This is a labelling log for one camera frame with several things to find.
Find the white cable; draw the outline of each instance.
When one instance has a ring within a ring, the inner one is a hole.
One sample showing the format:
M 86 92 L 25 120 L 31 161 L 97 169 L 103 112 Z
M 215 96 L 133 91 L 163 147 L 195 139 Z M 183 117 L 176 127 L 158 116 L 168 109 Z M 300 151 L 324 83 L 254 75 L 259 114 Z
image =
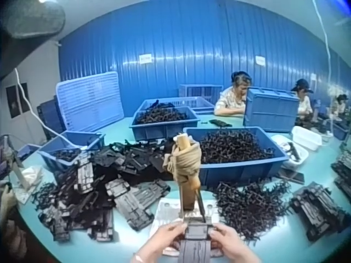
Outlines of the white cable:
M 325 42 L 325 48 L 327 50 L 327 56 L 328 56 L 328 81 L 327 81 L 327 84 L 328 84 L 328 88 L 330 88 L 330 82 L 331 82 L 331 56 L 330 56 L 330 50 L 329 50 L 329 44 L 328 44 L 328 36 L 327 36 L 327 33 L 325 32 L 325 29 L 324 29 L 324 24 L 323 24 L 323 21 L 322 21 L 322 17 L 320 16 L 320 13 L 318 11 L 318 7 L 317 7 L 317 4 L 316 4 L 316 1 L 315 0 L 312 0 L 313 2 L 313 6 L 314 6 L 314 10 L 316 11 L 316 15 L 318 17 L 318 20 L 319 20 L 319 23 L 322 27 L 322 30 L 323 30 L 323 34 L 324 34 L 324 42 Z M 332 107 L 333 107 L 333 97 L 331 96 L 330 97 L 330 131 L 332 134 L 334 134 L 334 131 L 333 131 L 333 116 L 332 116 Z
M 24 99 L 25 102 L 27 103 L 27 105 L 28 105 L 28 107 L 29 107 L 29 110 L 31 111 L 31 114 L 35 117 L 35 119 L 37 119 L 37 120 L 40 122 L 40 124 L 43 126 L 43 128 L 47 129 L 49 132 L 52 132 L 52 133 L 55 134 L 56 136 L 60 137 L 61 139 L 63 139 L 64 141 L 66 141 L 68 144 L 70 144 L 72 147 L 74 147 L 74 148 L 82 148 L 82 146 L 75 145 L 75 144 L 71 143 L 70 141 L 68 141 L 67 138 L 65 138 L 65 137 L 62 136 L 61 134 L 58 134 L 58 133 L 55 132 L 54 130 L 51 130 L 49 127 L 47 127 L 47 126 L 42 122 L 42 120 L 41 120 L 38 116 L 35 115 L 35 113 L 33 112 L 32 106 L 31 106 L 30 102 L 28 101 L 28 99 L 27 99 L 27 97 L 26 97 L 26 95 L 25 95 L 24 89 L 23 89 L 23 87 L 22 87 L 22 85 L 21 85 L 20 77 L 19 77 L 19 75 L 18 75 L 18 70 L 17 70 L 17 68 L 15 68 L 15 73 L 16 73 L 16 78 L 17 78 L 17 84 L 18 84 L 18 86 L 20 87 L 20 90 L 21 90 L 21 92 L 22 92 L 22 97 L 23 97 L 23 99 Z

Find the white paper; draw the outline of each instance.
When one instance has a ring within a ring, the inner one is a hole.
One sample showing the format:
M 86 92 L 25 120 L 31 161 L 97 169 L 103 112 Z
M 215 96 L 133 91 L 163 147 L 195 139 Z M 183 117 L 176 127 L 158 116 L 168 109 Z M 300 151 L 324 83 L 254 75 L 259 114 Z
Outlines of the white paper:
M 152 55 L 151 54 L 139 55 L 139 63 L 140 64 L 152 63 Z
M 263 56 L 255 56 L 255 59 L 256 59 L 256 64 L 257 65 L 265 67 L 265 57 L 263 57 Z
M 315 73 L 311 73 L 311 81 L 317 81 L 317 75 Z
M 212 223 L 219 222 L 218 208 L 216 205 L 216 200 L 203 200 L 203 206 L 205 208 L 206 217 L 211 217 Z M 158 203 L 157 210 L 155 213 L 154 222 L 152 222 L 150 237 L 157 231 L 157 229 L 165 224 L 169 224 L 175 221 L 181 221 L 179 217 L 180 213 L 180 200 L 179 199 L 170 199 L 162 198 Z M 195 209 L 191 212 L 186 212 L 184 215 L 187 217 L 201 217 L 199 205 L 197 201 L 195 202 Z M 164 255 L 167 256 L 179 256 L 179 251 L 174 248 L 167 247 L 163 251 Z M 212 257 L 222 256 L 222 253 L 219 249 L 211 250 Z

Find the white label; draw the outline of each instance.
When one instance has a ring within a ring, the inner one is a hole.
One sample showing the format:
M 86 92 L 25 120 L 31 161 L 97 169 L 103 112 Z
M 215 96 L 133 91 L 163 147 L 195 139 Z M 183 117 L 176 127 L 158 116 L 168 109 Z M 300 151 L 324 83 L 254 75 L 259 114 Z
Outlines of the white label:
M 311 73 L 311 81 L 317 81 L 317 75 L 315 73 Z
M 265 57 L 263 57 L 263 56 L 256 56 L 255 58 L 256 58 L 256 64 L 257 65 L 265 67 Z
M 139 63 L 140 64 L 152 63 L 152 55 L 151 54 L 139 55 Z

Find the white wall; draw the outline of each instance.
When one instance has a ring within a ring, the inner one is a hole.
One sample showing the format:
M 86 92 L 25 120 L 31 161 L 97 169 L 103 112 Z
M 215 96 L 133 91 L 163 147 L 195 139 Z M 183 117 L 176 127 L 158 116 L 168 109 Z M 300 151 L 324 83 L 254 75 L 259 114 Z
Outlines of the white wall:
M 53 99 L 56 84 L 60 81 L 58 47 L 53 41 L 47 41 L 31 53 L 18 67 L 21 83 L 27 83 L 28 96 L 32 108 L 37 114 L 40 103 Z M 12 138 L 18 150 L 24 144 L 40 144 L 46 140 L 43 128 L 30 112 L 25 112 L 11 119 L 7 103 L 6 87 L 16 84 L 14 72 L 1 82 L 1 134 L 13 134 L 22 141 Z

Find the woman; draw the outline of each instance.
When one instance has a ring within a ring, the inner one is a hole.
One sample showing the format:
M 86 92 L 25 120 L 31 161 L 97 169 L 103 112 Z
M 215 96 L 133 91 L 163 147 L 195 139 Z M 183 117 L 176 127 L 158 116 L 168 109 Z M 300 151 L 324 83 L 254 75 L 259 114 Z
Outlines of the woman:
M 334 99 L 332 112 L 336 115 L 342 115 L 345 113 L 346 101 L 347 101 L 346 94 L 341 94 Z
M 309 89 L 309 84 L 305 79 L 299 79 L 296 82 L 295 87 L 291 90 L 292 92 L 296 92 L 297 96 L 300 99 L 300 103 L 298 105 L 298 115 L 300 118 L 304 118 L 307 115 L 313 113 L 311 102 L 308 97 L 308 93 L 313 93 L 312 90 Z
M 251 85 L 251 77 L 244 71 L 231 75 L 232 86 L 222 92 L 214 108 L 216 116 L 233 116 L 245 113 L 247 88 Z

